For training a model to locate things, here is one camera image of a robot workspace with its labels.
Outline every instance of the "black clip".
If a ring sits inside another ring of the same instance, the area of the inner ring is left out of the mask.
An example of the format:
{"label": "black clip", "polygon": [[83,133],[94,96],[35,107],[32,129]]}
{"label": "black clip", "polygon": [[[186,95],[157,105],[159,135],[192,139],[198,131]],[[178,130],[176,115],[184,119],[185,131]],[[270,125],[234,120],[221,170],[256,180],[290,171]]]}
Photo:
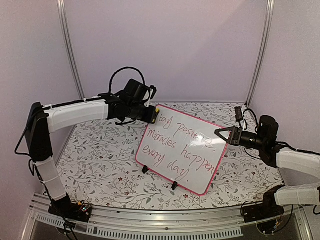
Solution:
{"label": "black clip", "polygon": [[176,190],[176,188],[178,187],[178,183],[176,181],[173,182],[172,184],[172,190]]}
{"label": "black clip", "polygon": [[142,168],[143,174],[146,174],[146,172],[148,172],[148,171],[149,171],[148,167],[146,165],[144,165]]}

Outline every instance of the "white wall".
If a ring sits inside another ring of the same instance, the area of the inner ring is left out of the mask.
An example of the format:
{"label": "white wall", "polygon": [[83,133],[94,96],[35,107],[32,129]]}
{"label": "white wall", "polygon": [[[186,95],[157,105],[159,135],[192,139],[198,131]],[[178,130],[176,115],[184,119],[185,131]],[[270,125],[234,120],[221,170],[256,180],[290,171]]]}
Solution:
{"label": "white wall", "polygon": [[[278,141],[320,152],[320,1],[276,0],[270,37],[252,108],[279,123]],[[318,182],[281,171],[288,185]],[[319,217],[309,209],[314,239]]]}
{"label": "white wall", "polygon": [[[57,1],[2,1],[0,8],[0,239],[15,240],[41,186],[28,157],[14,155],[34,102],[78,99],[60,28]],[[55,133],[55,155],[70,129]],[[21,151],[26,151],[23,141]]]}
{"label": "white wall", "polygon": [[[86,97],[113,72],[139,68],[156,100],[245,102],[267,0],[69,0],[65,2]],[[114,92],[137,73],[114,79]]]}

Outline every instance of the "pink border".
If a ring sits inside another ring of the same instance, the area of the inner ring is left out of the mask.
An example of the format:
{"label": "pink border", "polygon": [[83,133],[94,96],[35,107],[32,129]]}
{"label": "pink border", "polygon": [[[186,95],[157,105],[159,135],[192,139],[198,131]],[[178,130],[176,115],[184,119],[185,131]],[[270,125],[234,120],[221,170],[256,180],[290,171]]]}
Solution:
{"label": "pink border", "polygon": [[[209,122],[209,121],[203,120],[203,119],[198,118],[198,117],[196,117],[196,116],[192,116],[192,115],[187,114],[187,113],[184,113],[184,112],[182,112],[182,111],[178,111],[178,110],[175,110],[175,109],[173,109],[173,108],[170,108],[170,107],[167,107],[167,106],[163,106],[163,105],[161,105],[161,104],[157,105],[156,107],[158,107],[158,106],[161,106],[161,107],[164,107],[164,108],[166,108],[166,109],[170,109],[170,110],[176,111],[176,112],[178,112],[178,113],[187,115],[187,116],[189,116],[189,117],[192,117],[192,118],[201,120],[201,121],[206,122],[206,123],[208,123],[208,124],[212,124],[212,125],[215,125],[215,126],[217,126],[217,127],[219,127],[219,128],[224,129],[223,126],[220,126],[220,125],[215,124],[215,123],[213,123],[213,122]],[[140,142],[140,144],[139,144],[139,148],[138,148],[138,150],[136,151],[136,155],[135,155],[135,161],[136,161],[138,164],[142,165],[142,166],[144,166],[144,164],[140,163],[140,162],[137,160],[137,155],[138,155],[138,153],[139,153],[139,150],[140,150],[140,147],[141,147],[141,143],[142,143],[142,141],[143,141],[144,138],[145,138],[145,135],[146,135],[146,132],[147,132],[147,130],[148,130],[148,127],[149,127],[149,124],[146,126],[146,129],[145,129],[145,131],[144,131],[142,140],[141,140],[141,142]],[[208,189],[209,189],[209,187],[210,187],[210,184],[212,183],[212,181],[213,181],[213,179],[214,179],[214,177],[215,177],[215,175],[216,175],[216,173],[217,173],[218,167],[219,167],[219,165],[220,165],[220,163],[221,163],[222,158],[224,157],[224,154],[225,154],[225,152],[226,152],[227,146],[228,146],[228,144],[226,143],[226,144],[225,144],[225,147],[224,147],[224,150],[223,150],[223,152],[222,152],[222,155],[221,155],[221,157],[220,157],[220,160],[219,160],[219,162],[218,162],[218,164],[217,164],[217,166],[216,166],[216,168],[215,168],[215,171],[214,171],[214,173],[213,173],[213,175],[212,175],[212,178],[211,178],[208,186],[206,187],[204,193],[199,194],[199,193],[196,193],[196,192],[194,192],[194,191],[192,191],[192,190],[190,190],[190,189],[188,189],[188,188],[186,188],[186,187],[184,187],[184,186],[181,186],[181,185],[179,185],[179,184],[178,184],[178,186],[181,187],[181,188],[183,188],[183,189],[186,189],[186,190],[190,191],[191,193],[194,193],[194,194],[196,194],[196,195],[198,195],[198,196],[203,196],[203,195],[205,195],[205,194],[208,192]],[[148,169],[149,169],[151,172],[154,172],[154,173],[158,174],[159,176],[163,177],[164,179],[167,179],[168,181],[170,181],[170,182],[172,182],[172,183],[174,182],[174,181],[172,181],[171,179],[169,179],[169,178],[161,175],[160,173],[158,173],[158,172],[156,172],[156,171],[154,171],[154,170],[152,170],[152,169],[150,169],[150,168],[148,168]]]}

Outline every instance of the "floral pattern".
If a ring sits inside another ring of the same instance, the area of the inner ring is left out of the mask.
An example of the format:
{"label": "floral pattern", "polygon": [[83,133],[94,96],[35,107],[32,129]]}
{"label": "floral pattern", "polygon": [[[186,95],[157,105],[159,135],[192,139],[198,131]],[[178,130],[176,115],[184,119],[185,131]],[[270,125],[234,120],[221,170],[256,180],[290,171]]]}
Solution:
{"label": "floral pattern", "polygon": [[[163,103],[201,119],[230,127],[235,122],[234,103]],[[246,115],[248,130],[255,122]],[[116,125],[118,120],[97,120],[75,127],[58,165],[69,196],[97,206],[187,210],[229,207],[245,201],[261,201],[263,194],[283,180],[277,169],[248,156],[243,147],[229,145],[208,192],[197,196],[155,173],[142,173],[135,155],[146,124],[140,121]],[[256,150],[247,150],[258,157]]]}

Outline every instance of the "white backdrop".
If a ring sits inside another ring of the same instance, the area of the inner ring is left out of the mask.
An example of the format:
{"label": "white backdrop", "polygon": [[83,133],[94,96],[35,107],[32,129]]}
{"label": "white backdrop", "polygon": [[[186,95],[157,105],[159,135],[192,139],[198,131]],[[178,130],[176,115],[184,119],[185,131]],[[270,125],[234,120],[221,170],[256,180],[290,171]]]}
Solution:
{"label": "white backdrop", "polygon": [[[266,0],[65,2],[86,97],[113,72],[139,68],[157,100],[245,102],[260,49]],[[114,81],[114,92],[129,78]]]}

